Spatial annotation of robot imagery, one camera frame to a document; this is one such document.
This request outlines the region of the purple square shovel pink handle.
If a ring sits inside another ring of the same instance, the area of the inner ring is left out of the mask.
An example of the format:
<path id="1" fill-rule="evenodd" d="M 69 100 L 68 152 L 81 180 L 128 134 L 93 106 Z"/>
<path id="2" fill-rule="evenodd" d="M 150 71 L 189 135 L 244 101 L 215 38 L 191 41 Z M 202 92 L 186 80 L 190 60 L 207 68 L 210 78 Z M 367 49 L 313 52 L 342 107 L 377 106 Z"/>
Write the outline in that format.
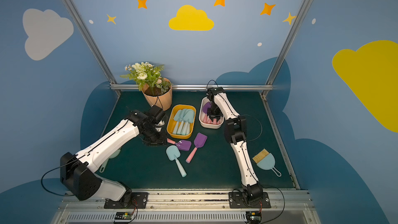
<path id="1" fill-rule="evenodd" d="M 186 159 L 186 163 L 190 163 L 194 157 L 194 155 L 196 154 L 197 150 L 199 148 L 202 148 L 204 146 L 204 144 L 207 141 L 207 136 L 202 134 L 202 133 L 198 133 L 194 139 L 194 149 L 193 151 L 191 151 L 191 153 L 189 154 L 189 156 Z"/>

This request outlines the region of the yellow plastic storage box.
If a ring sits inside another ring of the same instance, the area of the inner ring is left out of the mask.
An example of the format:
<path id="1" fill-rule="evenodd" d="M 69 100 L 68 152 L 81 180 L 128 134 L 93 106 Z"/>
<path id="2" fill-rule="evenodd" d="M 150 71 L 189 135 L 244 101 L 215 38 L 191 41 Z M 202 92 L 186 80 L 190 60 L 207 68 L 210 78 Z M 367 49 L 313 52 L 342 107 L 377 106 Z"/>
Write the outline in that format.
<path id="1" fill-rule="evenodd" d="M 175 139 L 186 140 L 193 133 L 197 110 L 191 105 L 176 105 L 167 125 L 168 134 Z"/>

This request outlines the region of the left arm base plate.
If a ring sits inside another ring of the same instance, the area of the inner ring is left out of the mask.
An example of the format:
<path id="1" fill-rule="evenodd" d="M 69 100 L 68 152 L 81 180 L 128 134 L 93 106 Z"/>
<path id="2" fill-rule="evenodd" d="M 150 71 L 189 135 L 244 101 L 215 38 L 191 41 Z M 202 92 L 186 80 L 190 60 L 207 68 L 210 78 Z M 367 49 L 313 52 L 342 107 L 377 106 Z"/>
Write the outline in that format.
<path id="1" fill-rule="evenodd" d="M 104 209 L 146 208 L 148 201 L 147 192 L 132 192 L 128 190 L 119 201 L 106 199 Z"/>

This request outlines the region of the light blue pointed shovel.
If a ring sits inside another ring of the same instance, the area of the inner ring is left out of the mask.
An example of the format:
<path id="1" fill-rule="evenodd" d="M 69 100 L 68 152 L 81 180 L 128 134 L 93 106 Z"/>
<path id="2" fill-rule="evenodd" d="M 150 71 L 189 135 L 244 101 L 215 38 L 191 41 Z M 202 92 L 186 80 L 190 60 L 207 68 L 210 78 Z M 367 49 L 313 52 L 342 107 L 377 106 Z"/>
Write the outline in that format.
<path id="1" fill-rule="evenodd" d="M 187 133 L 189 132 L 189 125 L 191 123 L 191 120 L 193 119 L 194 116 L 194 111 L 193 110 L 187 110 L 184 117 L 183 117 L 183 121 L 184 121 L 184 126 L 182 129 L 181 134 L 182 135 L 187 135 Z"/>
<path id="2" fill-rule="evenodd" d="M 173 129 L 173 134 L 177 134 L 177 130 L 179 128 L 179 125 L 180 125 L 180 122 L 181 122 L 180 113 L 181 113 L 181 110 L 178 110 L 176 115 L 174 116 L 174 120 L 176 121 L 176 124 L 175 124 L 175 127 Z"/>

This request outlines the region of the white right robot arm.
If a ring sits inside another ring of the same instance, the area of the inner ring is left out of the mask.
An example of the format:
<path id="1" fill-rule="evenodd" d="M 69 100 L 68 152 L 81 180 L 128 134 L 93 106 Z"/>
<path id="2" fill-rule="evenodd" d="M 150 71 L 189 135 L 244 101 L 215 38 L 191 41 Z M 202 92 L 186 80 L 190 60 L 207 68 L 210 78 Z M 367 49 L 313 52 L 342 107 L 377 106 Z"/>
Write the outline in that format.
<path id="1" fill-rule="evenodd" d="M 207 89 L 210 100 L 210 113 L 222 113 L 225 120 L 224 137 L 234 151 L 241 175 L 243 199 L 247 205 L 259 202 L 263 198 L 263 188 L 259 182 L 247 148 L 247 121 L 230 103 L 222 87 Z"/>

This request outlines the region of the purple pointed shovel pink handle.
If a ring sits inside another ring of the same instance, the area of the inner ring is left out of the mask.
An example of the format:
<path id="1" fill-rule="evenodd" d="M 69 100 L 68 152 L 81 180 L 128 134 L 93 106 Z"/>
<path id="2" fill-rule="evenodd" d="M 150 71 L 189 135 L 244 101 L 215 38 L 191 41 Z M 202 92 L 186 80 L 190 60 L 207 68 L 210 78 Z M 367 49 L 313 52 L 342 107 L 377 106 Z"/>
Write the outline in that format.
<path id="1" fill-rule="evenodd" d="M 203 113 L 202 122 L 203 123 L 207 123 L 207 120 L 209 119 L 207 112 L 210 107 L 211 107 L 210 102 L 205 103 L 202 107 L 202 113 Z"/>

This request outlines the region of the white plastic storage box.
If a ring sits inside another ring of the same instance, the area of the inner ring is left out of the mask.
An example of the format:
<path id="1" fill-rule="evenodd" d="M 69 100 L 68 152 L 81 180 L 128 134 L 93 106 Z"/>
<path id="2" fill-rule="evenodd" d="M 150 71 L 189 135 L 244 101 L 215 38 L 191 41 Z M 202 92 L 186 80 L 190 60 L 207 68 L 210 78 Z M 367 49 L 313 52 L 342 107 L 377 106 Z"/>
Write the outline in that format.
<path id="1" fill-rule="evenodd" d="M 202 99 L 200 114 L 199 114 L 199 121 L 202 127 L 208 129 L 218 129 L 224 123 L 224 117 L 221 116 L 219 120 L 213 121 L 210 120 L 207 115 L 207 110 L 210 108 L 210 100 L 206 97 Z"/>

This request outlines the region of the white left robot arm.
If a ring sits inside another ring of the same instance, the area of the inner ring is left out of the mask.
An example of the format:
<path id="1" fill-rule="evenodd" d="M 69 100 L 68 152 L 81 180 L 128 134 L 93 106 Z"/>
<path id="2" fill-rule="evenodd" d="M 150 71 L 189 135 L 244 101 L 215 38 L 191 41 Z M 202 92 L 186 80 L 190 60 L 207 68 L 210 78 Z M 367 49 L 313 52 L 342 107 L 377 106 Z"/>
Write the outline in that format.
<path id="1" fill-rule="evenodd" d="M 98 197 L 128 204 L 131 190 L 96 172 L 117 150 L 139 135 L 148 146 L 165 145 L 166 132 L 159 127 L 164 116 L 164 110 L 156 105 L 146 112 L 134 110 L 87 148 L 75 154 L 67 152 L 60 159 L 61 183 L 80 201 Z"/>

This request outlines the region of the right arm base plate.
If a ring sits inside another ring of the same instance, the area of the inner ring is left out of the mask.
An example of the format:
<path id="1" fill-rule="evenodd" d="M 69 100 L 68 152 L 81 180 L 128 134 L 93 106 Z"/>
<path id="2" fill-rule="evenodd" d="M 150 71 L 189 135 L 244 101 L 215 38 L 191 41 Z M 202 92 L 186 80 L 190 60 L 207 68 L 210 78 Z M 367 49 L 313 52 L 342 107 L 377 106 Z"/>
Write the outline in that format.
<path id="1" fill-rule="evenodd" d="M 271 202 L 267 192 L 263 193 L 262 199 L 252 202 L 247 202 L 240 191 L 230 191 L 228 196 L 230 208 L 271 208 Z"/>

